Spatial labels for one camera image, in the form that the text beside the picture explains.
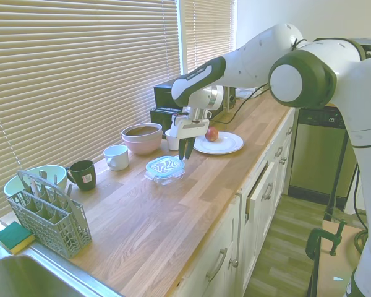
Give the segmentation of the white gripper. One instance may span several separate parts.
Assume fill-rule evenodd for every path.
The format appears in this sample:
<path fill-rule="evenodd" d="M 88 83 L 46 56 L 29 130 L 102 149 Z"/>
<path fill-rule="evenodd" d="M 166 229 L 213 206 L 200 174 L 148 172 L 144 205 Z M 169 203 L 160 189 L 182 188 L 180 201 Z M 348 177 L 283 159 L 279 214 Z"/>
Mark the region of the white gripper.
<path fill-rule="evenodd" d="M 195 138 L 203 136 L 208 130 L 208 120 L 201 119 L 193 122 L 188 116 L 172 116 L 169 135 L 179 140 L 178 157 L 189 159 L 194 148 Z"/>

